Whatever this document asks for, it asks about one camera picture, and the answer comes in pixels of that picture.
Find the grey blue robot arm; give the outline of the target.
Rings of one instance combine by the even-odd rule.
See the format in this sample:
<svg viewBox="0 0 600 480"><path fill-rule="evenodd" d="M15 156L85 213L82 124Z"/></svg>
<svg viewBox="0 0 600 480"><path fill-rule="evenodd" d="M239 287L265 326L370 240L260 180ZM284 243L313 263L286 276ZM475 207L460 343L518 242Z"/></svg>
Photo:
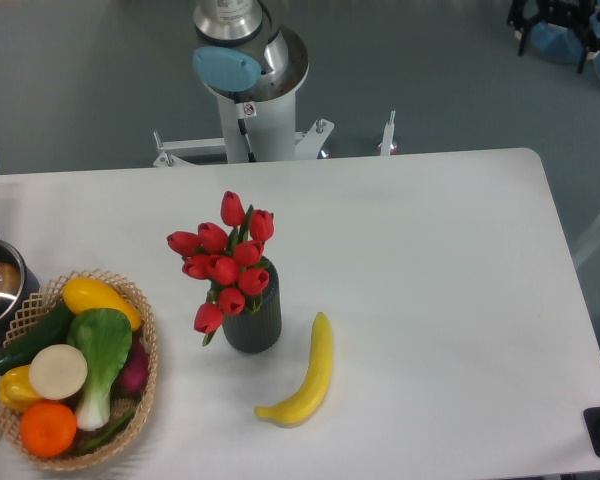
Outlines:
<svg viewBox="0 0 600 480"><path fill-rule="evenodd" d="M198 1L193 68L212 91L236 102L264 102L296 91L309 58L305 43L279 23L268 1Z"/></svg>

